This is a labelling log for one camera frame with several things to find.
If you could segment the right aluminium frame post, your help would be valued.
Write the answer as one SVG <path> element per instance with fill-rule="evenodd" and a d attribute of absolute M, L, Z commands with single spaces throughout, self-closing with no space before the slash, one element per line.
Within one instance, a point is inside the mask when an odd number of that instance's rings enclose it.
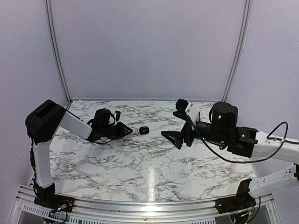
<path fill-rule="evenodd" d="M 233 62 L 230 68 L 228 80 L 224 89 L 224 93 L 222 95 L 222 102 L 227 102 L 230 92 L 233 87 L 233 83 L 237 74 L 237 69 L 239 65 L 239 61 L 242 55 L 242 51 L 245 45 L 246 41 L 246 35 L 248 32 L 248 26 L 249 26 L 249 18 L 250 18 L 250 11 L 251 11 L 251 0 L 245 0 L 244 1 L 244 8 L 243 8 L 243 14 L 242 14 L 242 20 L 241 20 L 241 28 L 237 40 L 237 45 L 235 49 L 235 54 L 233 57 Z"/>

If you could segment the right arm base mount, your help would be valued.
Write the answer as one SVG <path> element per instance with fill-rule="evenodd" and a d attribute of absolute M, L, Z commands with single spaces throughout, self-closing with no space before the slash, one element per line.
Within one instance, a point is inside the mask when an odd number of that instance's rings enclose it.
<path fill-rule="evenodd" d="M 256 205 L 255 199 L 249 194 L 251 178 L 240 182 L 237 193 L 215 200 L 215 208 L 219 214 L 243 210 Z"/>

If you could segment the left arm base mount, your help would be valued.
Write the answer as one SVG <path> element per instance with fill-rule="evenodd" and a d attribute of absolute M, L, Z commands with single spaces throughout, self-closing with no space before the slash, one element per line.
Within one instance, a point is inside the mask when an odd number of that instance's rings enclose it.
<path fill-rule="evenodd" d="M 58 211 L 58 208 L 66 212 L 72 212 L 74 198 L 56 194 L 55 184 L 43 188 L 36 182 L 33 183 L 35 193 L 34 204 Z"/>

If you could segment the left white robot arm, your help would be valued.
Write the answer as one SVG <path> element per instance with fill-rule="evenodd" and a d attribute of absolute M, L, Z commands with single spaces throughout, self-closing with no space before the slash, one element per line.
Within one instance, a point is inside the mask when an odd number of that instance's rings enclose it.
<path fill-rule="evenodd" d="M 131 134 L 133 130 L 119 121 L 120 111 L 98 109 L 94 117 L 84 122 L 78 116 L 52 100 L 46 100 L 31 112 L 26 120 L 27 135 L 31 139 L 30 163 L 34 171 L 36 197 L 48 207 L 59 204 L 55 184 L 50 171 L 50 144 L 59 127 L 90 142 L 100 144 L 100 139 L 109 142 Z"/>

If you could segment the left aluminium frame post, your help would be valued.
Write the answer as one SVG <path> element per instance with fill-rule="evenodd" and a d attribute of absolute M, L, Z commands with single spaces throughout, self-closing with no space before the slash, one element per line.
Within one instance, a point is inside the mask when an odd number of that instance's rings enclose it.
<path fill-rule="evenodd" d="M 56 37 L 56 31 L 54 27 L 54 16 L 53 16 L 53 10 L 52 10 L 52 3 L 50 0 L 45 0 L 45 11 L 46 11 L 46 18 L 47 18 L 47 24 L 49 29 L 49 35 L 50 35 L 50 43 L 53 51 L 54 61 L 58 72 L 58 77 L 60 84 L 62 86 L 63 94 L 65 97 L 65 100 L 67 104 L 69 105 L 72 102 L 70 92 L 67 86 L 65 74 L 64 74 L 64 68 L 61 61 L 61 56 L 59 52 L 57 37 Z"/>

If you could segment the aluminium frame post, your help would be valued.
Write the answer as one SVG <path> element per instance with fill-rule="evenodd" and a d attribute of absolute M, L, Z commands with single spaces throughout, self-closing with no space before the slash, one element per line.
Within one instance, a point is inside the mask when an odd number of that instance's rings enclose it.
<path fill-rule="evenodd" d="M 65 97 L 65 100 L 67 104 L 69 105 L 72 102 L 70 92 L 67 86 L 65 74 L 64 74 L 64 68 L 61 61 L 61 56 L 59 52 L 57 37 L 56 37 L 56 31 L 54 27 L 54 16 L 53 16 L 53 10 L 52 10 L 52 3 L 50 0 L 45 0 L 45 11 L 46 11 L 46 18 L 47 18 L 47 24 L 49 29 L 49 35 L 50 35 L 50 43 L 53 51 L 54 61 L 58 72 L 58 77 L 60 84 L 62 86 L 63 94 Z"/>
<path fill-rule="evenodd" d="M 245 45 L 246 41 L 246 35 L 248 32 L 248 26 L 249 26 L 249 18 L 250 18 L 250 11 L 251 11 L 251 0 L 245 0 L 244 1 L 244 8 L 243 8 L 243 14 L 242 14 L 242 20 L 241 20 L 241 28 L 237 40 L 237 45 L 235 49 L 235 54 L 233 57 L 233 62 L 230 68 L 228 80 L 224 89 L 224 93 L 222 95 L 222 102 L 227 102 L 230 92 L 233 87 L 233 83 L 237 74 L 237 69 L 239 65 L 239 61 L 242 55 L 242 51 Z"/>

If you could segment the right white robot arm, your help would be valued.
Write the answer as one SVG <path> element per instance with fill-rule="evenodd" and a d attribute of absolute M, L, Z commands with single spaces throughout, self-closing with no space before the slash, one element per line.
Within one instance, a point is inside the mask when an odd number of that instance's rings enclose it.
<path fill-rule="evenodd" d="M 237 126 L 238 108 L 225 102 L 217 102 L 209 111 L 209 122 L 200 120 L 200 112 L 184 99 L 176 102 L 173 115 L 184 120 L 181 131 L 162 131 L 161 135 L 177 149 L 183 144 L 191 147 L 199 139 L 218 158 L 230 162 L 214 151 L 210 144 L 219 149 L 249 158 L 248 164 L 259 163 L 268 159 L 290 162 L 283 170 L 257 179 L 240 182 L 236 196 L 232 197 L 232 206 L 241 209 L 250 197 L 258 198 L 279 189 L 299 185 L 299 142 L 287 138 L 288 123 L 278 124 L 270 133 L 255 128 Z"/>

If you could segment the black earbud charging case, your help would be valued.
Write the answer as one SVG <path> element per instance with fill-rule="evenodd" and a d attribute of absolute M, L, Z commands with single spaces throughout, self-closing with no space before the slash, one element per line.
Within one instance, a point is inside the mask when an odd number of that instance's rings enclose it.
<path fill-rule="evenodd" d="M 140 135 L 146 135 L 150 132 L 150 129 L 148 126 L 142 126 L 139 128 L 139 134 Z"/>

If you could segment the front aluminium rail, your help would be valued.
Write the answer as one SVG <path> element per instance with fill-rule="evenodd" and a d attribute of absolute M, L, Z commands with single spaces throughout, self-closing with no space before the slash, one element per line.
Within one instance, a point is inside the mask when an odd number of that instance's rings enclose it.
<path fill-rule="evenodd" d="M 52 213 L 34 203 L 32 187 L 21 185 L 9 217 L 10 224 L 230 224 L 232 217 L 245 217 L 252 224 L 279 224 L 272 195 L 257 199 L 253 208 L 220 214 L 216 200 L 178 202 L 124 202 L 73 197 L 71 212 Z"/>

